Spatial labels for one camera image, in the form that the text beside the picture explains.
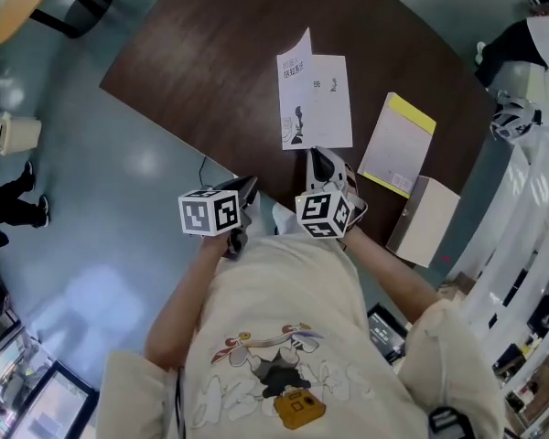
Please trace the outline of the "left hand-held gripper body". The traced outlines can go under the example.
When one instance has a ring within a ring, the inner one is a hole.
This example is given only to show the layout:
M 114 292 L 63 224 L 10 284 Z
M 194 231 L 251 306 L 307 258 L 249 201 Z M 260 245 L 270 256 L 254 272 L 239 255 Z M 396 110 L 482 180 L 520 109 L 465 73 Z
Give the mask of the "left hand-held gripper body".
M 228 237 L 223 257 L 237 260 L 248 241 L 252 220 L 245 213 L 248 187 L 192 190 L 178 198 L 181 227 L 187 235 Z

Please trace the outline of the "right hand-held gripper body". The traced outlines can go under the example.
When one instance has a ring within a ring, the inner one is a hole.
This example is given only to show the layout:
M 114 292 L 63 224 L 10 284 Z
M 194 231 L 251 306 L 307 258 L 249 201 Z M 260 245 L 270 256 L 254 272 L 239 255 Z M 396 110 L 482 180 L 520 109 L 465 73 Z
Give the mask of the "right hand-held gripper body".
M 347 180 L 326 182 L 296 197 L 299 225 L 314 239 L 341 239 L 368 210 Z

